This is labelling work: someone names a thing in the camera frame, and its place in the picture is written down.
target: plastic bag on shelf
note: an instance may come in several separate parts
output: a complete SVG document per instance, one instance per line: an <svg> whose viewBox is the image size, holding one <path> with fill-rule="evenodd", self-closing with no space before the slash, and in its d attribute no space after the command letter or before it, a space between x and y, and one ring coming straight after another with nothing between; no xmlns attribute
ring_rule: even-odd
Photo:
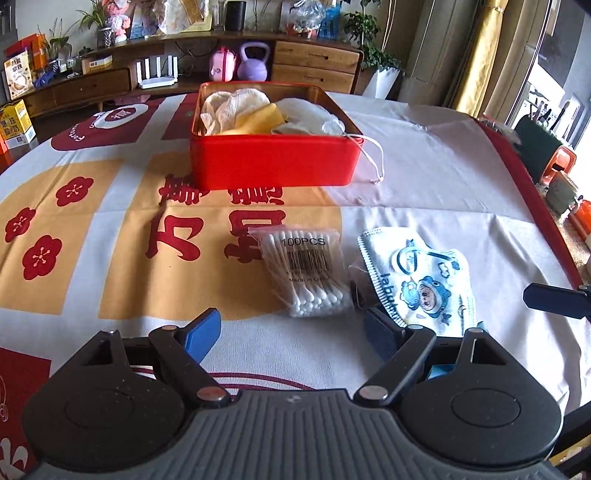
<svg viewBox="0 0 591 480"><path fill-rule="evenodd" d="M154 13L162 33L181 33L209 13L209 0L156 0Z"/></svg>
<svg viewBox="0 0 591 480"><path fill-rule="evenodd" d="M322 21L326 7L320 0L300 0L294 3L287 18L287 34L314 38Z"/></svg>

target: orange box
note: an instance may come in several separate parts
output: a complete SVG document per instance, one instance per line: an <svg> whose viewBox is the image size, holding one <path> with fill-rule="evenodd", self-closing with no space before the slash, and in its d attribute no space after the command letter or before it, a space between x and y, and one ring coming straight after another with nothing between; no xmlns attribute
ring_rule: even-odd
<svg viewBox="0 0 591 480"><path fill-rule="evenodd" d="M33 38L33 63L35 70L40 70L47 65L47 52L43 44L45 43L45 35L34 34Z"/></svg>
<svg viewBox="0 0 591 480"><path fill-rule="evenodd" d="M34 33L10 45L4 53L8 58L11 58L24 50L28 50L33 57L34 69L39 70L47 65L47 52L43 46L44 43L45 35Z"/></svg>

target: blue gripper pad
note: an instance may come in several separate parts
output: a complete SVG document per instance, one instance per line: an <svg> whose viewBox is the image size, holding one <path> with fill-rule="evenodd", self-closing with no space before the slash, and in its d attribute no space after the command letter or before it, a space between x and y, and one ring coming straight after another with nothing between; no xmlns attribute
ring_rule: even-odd
<svg viewBox="0 0 591 480"><path fill-rule="evenodd" d="M222 317L218 310L207 309L199 317L178 330L175 335L181 346L200 364L220 338Z"/></svg>

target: red stripe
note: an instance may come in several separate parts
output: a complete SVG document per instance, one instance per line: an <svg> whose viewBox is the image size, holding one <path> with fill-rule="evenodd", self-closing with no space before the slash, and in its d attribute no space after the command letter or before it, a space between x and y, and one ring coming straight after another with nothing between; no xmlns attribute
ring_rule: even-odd
<svg viewBox="0 0 591 480"><path fill-rule="evenodd" d="M535 188L525 165L523 165L518 154L513 150L513 147L505 137L488 128L486 125L482 125L480 122L477 123L491 141L496 152L505 164L507 171L515 182L515 186L517 186L527 208L529 208L535 224L538 226L551 250L554 252L558 263L560 263L566 277L569 279L570 285L573 288L579 288L579 286L583 284L579 270L577 270L573 257L570 256L569 249L564 242L564 238L560 235L558 227L556 227L554 219L548 211L548 207L538 193L538 190Z"/></svg>
<svg viewBox="0 0 591 480"><path fill-rule="evenodd" d="M148 374L148 375L154 375L154 371L151 368L132 367L131 369L134 372L139 372L139 373ZM308 391L315 390L314 388L309 387L308 385L304 385L302 383L294 382L293 380L287 380L285 378L272 377L270 375L248 374L248 373L244 373L244 372L239 372L239 373L232 373L232 372L212 372L212 373L210 373L210 375L213 378L251 378L253 380L261 380L261 381L275 382L275 383L279 383L279 384L282 384L282 385L287 385L289 387L294 387L294 388L296 388L298 390L308 390ZM222 386L224 388L243 388L242 385L235 386L235 387L226 387L225 385L226 384L223 384ZM244 385L246 386L244 388L246 388L247 390L277 390L276 388L259 387L258 385L249 385L249 384L244 384Z"/></svg>
<svg viewBox="0 0 591 480"><path fill-rule="evenodd" d="M279 377L270 377L269 375L261 375L261 374L247 374L244 372L241 373L231 373L231 372L215 372L210 373L213 378L252 378L254 380L265 380L269 382L276 382L283 385L288 385L290 387L297 388L298 390L314 390L314 388L309 387L308 385L304 385L298 382L294 382L292 380L287 380L285 378Z"/></svg>
<svg viewBox="0 0 591 480"><path fill-rule="evenodd" d="M262 387L260 385L249 385L247 383L221 383L220 384L226 390L228 388L236 388L237 390L265 390L265 391L277 391L277 388Z"/></svg>

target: stuffed toy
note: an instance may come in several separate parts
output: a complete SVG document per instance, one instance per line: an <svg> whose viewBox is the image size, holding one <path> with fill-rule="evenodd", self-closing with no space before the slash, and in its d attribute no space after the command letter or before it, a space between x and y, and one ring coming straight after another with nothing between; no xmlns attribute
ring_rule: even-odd
<svg viewBox="0 0 591 480"><path fill-rule="evenodd" d="M115 35L115 43L127 40L125 30L131 26L131 20L125 12L129 8L129 3L130 0L103 0L103 6L107 7L109 13L107 25Z"/></svg>

